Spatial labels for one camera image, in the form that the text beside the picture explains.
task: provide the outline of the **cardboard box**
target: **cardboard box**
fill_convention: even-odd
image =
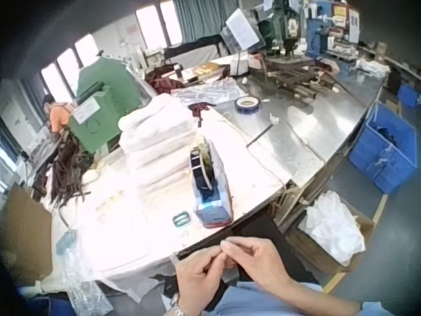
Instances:
[[[374,230],[374,222],[361,212],[357,211],[344,199],[341,198],[341,201],[348,207],[352,215],[358,216],[357,222],[360,224],[360,231],[364,236],[364,241],[367,248]],[[357,267],[364,252],[354,254],[354,256],[351,258],[349,266],[344,267],[330,254],[328,254],[326,250],[319,246],[319,244],[317,244],[308,234],[298,229],[297,226],[302,220],[303,217],[298,218],[298,220],[295,221],[295,223],[289,229],[285,237],[288,243],[308,262],[312,263],[320,271],[326,273],[349,272],[353,271]]]
[[[1,214],[3,263],[16,285],[32,286],[53,270],[51,214],[15,184]]]

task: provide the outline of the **label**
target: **label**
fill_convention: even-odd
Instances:
[[[358,43],[360,37],[360,14],[349,9],[349,42]]]
[[[73,111],[73,117],[75,118],[76,122],[81,125],[99,109],[100,106],[98,105],[97,101],[93,97],[90,97]]]
[[[344,16],[335,15],[332,17],[332,20],[336,26],[344,28],[346,26],[347,19]]]
[[[255,31],[240,9],[227,19],[226,25],[230,28],[232,35],[242,50],[246,50],[259,42]]]
[[[347,7],[342,7],[339,5],[336,5],[334,7],[334,15],[344,16],[347,17]]]

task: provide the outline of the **stack of white fabric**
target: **stack of white fabric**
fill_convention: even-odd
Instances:
[[[132,185],[156,190],[184,174],[196,123],[179,99],[158,95],[147,107],[122,117],[118,127]]]

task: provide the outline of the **blue bin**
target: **blue bin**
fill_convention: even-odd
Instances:
[[[418,99],[418,94],[413,87],[406,83],[402,83],[397,93],[397,98],[403,105],[407,107],[416,107],[416,100]]]
[[[386,128],[397,146],[379,132]],[[392,193],[417,168],[416,131],[403,118],[384,107],[374,106],[349,160],[385,194]]]

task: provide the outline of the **blue tape roll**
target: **blue tape roll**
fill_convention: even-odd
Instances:
[[[253,114],[260,109],[260,100],[256,97],[239,97],[235,101],[235,109],[240,114]]]

